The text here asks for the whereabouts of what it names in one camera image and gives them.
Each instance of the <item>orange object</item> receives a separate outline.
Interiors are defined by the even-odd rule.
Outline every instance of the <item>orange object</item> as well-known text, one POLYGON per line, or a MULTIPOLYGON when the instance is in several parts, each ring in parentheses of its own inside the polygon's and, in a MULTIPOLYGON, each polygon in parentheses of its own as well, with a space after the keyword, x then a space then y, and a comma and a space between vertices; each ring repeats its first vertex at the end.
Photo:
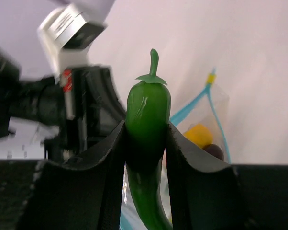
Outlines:
POLYGON ((210 145, 213 142, 212 133, 201 123, 189 129, 184 136, 200 148, 210 145))

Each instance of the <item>green chili pepper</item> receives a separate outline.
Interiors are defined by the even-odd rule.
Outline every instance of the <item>green chili pepper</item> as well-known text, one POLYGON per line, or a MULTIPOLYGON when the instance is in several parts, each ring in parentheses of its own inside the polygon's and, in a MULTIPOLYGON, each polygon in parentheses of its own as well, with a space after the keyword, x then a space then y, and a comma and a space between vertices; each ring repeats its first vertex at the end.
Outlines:
POLYGON ((128 95, 125 118, 129 188, 136 210, 149 230, 171 230, 160 198, 161 163, 166 144, 171 97, 156 75, 159 56, 152 49, 150 72, 138 77, 128 95))

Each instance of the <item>yellow object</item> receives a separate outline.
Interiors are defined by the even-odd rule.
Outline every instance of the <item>yellow object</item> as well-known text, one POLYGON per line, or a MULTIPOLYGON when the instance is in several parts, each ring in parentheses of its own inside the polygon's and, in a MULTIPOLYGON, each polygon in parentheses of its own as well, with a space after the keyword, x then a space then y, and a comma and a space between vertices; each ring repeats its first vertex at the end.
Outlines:
POLYGON ((201 123, 196 124, 187 131, 184 136, 200 148, 210 145, 213 142, 212 133, 201 123))
POLYGON ((216 74, 215 73, 210 73, 208 75, 207 81, 206 81, 206 85, 208 84, 213 84, 216 78, 216 74))

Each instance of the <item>pepper stem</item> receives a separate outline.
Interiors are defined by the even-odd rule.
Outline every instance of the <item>pepper stem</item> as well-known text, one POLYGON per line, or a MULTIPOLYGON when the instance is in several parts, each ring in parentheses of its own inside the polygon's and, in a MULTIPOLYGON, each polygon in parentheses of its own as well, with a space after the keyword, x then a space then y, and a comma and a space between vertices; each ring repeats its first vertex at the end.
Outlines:
POLYGON ((158 63, 159 63, 158 52, 155 49, 151 49, 151 51, 150 51, 150 70, 149 70, 150 76, 154 77, 157 75, 158 63))

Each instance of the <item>toy fruit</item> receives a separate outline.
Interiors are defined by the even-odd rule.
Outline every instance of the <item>toy fruit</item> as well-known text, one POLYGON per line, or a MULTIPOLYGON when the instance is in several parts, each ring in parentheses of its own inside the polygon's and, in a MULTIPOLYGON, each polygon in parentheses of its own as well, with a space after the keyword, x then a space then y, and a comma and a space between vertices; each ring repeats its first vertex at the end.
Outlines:
POLYGON ((129 188, 135 208, 149 230, 171 230, 160 197, 162 156, 166 144, 171 97, 156 75, 158 53, 152 49, 150 72, 138 77, 128 95, 125 125, 129 188))
POLYGON ((215 144, 207 145, 203 148, 203 150, 205 150, 207 153, 209 153, 213 157, 216 157, 222 161, 225 158, 222 149, 215 144))
POLYGON ((201 123, 196 124, 188 130, 184 136, 200 148, 212 144, 213 142, 212 133, 201 123))

